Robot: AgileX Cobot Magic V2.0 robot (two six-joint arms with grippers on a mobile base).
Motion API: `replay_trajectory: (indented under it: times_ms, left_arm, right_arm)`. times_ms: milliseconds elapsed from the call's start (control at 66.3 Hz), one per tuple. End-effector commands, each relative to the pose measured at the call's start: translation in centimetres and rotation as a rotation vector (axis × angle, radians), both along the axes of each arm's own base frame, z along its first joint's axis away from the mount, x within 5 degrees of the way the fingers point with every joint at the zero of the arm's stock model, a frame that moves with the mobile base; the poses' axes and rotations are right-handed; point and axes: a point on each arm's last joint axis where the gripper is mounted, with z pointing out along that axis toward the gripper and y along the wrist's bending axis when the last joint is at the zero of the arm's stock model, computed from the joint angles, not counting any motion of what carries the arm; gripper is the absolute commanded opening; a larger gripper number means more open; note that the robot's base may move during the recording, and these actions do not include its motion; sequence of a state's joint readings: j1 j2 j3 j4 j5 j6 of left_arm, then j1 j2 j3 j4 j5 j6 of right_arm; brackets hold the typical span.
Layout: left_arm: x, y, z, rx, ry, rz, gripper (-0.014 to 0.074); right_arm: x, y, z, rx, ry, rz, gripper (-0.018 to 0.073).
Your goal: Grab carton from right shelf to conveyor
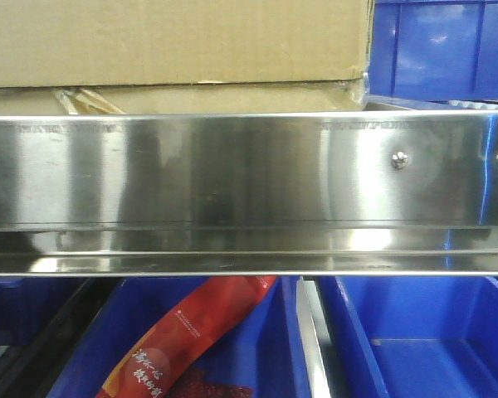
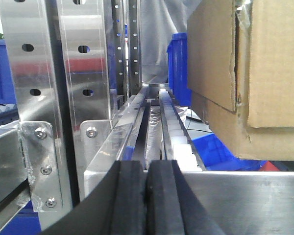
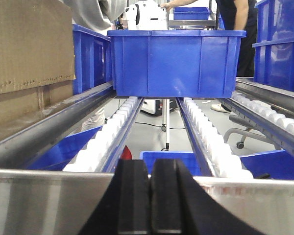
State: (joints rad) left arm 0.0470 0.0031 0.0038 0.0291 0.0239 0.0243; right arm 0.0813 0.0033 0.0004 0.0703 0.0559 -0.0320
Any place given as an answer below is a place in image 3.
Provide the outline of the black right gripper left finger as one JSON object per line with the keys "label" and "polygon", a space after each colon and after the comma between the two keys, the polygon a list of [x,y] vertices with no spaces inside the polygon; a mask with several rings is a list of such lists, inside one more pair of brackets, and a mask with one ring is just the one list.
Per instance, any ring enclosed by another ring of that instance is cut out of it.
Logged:
{"label": "black right gripper left finger", "polygon": [[149,179],[142,160],[118,161],[114,176],[80,235],[149,235]]}

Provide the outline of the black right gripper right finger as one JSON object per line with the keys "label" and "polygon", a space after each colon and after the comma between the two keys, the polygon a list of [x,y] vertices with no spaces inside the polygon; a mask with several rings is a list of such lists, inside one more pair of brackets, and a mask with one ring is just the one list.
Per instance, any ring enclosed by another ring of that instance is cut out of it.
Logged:
{"label": "black right gripper right finger", "polygon": [[154,235],[260,235],[216,202],[181,160],[157,159],[151,174]]}

